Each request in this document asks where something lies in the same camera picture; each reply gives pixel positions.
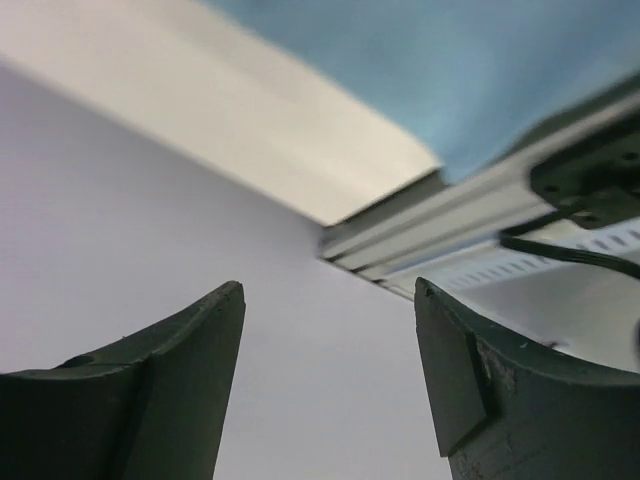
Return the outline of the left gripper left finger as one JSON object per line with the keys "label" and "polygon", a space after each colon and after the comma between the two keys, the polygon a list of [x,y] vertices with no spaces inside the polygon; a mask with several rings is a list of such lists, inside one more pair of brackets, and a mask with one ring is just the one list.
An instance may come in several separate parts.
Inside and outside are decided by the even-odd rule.
{"label": "left gripper left finger", "polygon": [[229,281],[48,370],[1,377],[5,479],[210,479],[245,318]]}

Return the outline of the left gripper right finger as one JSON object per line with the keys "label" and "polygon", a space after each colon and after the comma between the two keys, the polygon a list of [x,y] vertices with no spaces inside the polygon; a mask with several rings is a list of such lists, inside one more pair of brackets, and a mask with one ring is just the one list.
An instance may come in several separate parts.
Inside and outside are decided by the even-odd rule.
{"label": "left gripper right finger", "polygon": [[536,343],[415,283],[439,454],[455,479],[636,479],[639,376]]}

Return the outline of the light blue printed t-shirt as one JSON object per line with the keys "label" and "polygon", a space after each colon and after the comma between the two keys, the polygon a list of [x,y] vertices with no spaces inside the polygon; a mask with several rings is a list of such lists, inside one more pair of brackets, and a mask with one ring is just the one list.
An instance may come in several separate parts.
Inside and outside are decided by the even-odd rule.
{"label": "light blue printed t-shirt", "polygon": [[220,1],[430,147],[457,182],[639,69],[639,4]]}

